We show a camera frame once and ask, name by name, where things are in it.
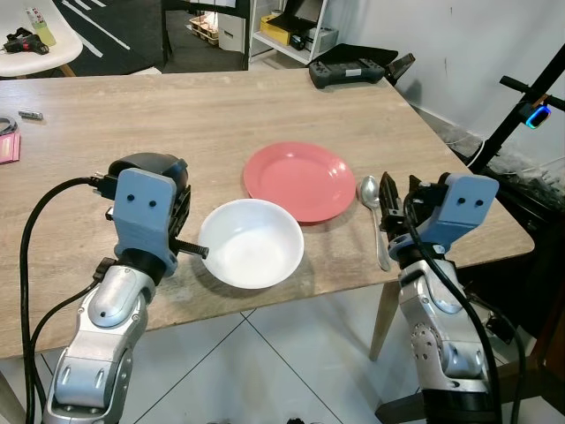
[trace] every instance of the spoon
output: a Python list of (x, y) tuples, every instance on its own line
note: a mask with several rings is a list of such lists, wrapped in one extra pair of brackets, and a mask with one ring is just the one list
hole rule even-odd
[(372, 175), (363, 178), (358, 187), (358, 196), (361, 203), (373, 212), (374, 233), (377, 239), (377, 261), (383, 271), (390, 271), (387, 247), (379, 229), (380, 223), (380, 201), (379, 187)]

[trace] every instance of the white shelf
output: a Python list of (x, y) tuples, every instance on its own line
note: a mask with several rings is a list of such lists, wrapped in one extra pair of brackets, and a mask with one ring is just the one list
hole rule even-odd
[(285, 46), (281, 42), (272, 39), (266, 34), (262, 32), (257, 32), (253, 34), (253, 38), (255, 40), (259, 40), (260, 42), (264, 42), (268, 46), (272, 47), (275, 50), (281, 51), (286, 56), (292, 57), (294, 60), (297, 60), (301, 64), (308, 64), (310, 63), (310, 52), (306, 49), (304, 50), (296, 50), (291, 46)]

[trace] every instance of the wooden table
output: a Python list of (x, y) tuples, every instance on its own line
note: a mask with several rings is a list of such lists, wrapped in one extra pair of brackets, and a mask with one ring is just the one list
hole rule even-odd
[[(32, 207), (54, 185), (105, 171), (124, 155), (154, 151), (188, 162), (192, 209), (180, 235), (187, 241), (197, 240), (214, 208), (246, 197), (245, 161), (279, 140), (325, 146), (357, 179), (379, 178), (387, 170), (402, 196), (411, 173), (436, 181), (445, 171), (466, 171), (385, 80), (320, 91), (302, 69), (2, 82), (0, 114), (17, 116), (20, 108), (42, 112), (45, 121), (19, 120), (21, 160), (0, 166), (0, 359), (21, 354), (19, 240)], [(116, 233), (104, 219), (109, 204), (88, 188), (74, 188), (41, 214), (29, 252), (32, 326), (87, 286), (99, 260), (113, 255)], [(181, 255), (177, 273), (158, 287), (148, 328), (395, 282), (398, 268), (386, 273), (377, 266), (371, 219), (355, 201), (341, 216), (304, 227), (305, 255), (297, 272), (267, 290), (229, 287), (209, 275), (200, 259)], [(449, 259), (464, 267), (532, 248), (496, 201), (486, 222), (454, 244)], [(396, 310), (396, 287), (387, 284), (383, 291), (376, 347)], [(67, 345), (75, 314), (72, 305), (53, 317), (38, 350)]]

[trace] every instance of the red plate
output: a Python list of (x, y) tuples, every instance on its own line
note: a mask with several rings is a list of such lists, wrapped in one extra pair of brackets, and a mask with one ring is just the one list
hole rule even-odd
[(313, 144), (263, 148), (245, 165), (244, 182), (251, 197), (282, 206), (301, 223), (338, 216), (355, 199), (355, 177), (347, 164)]

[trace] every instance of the handle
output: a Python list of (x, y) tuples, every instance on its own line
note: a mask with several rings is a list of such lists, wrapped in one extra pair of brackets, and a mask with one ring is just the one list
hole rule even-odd
[(379, 263), (380, 269), (383, 271), (390, 271), (390, 261), (388, 260), (387, 246), (382, 239), (382, 233), (379, 229), (379, 209), (372, 208), (373, 212), (373, 224), (374, 224), (374, 235), (377, 239), (377, 262)]

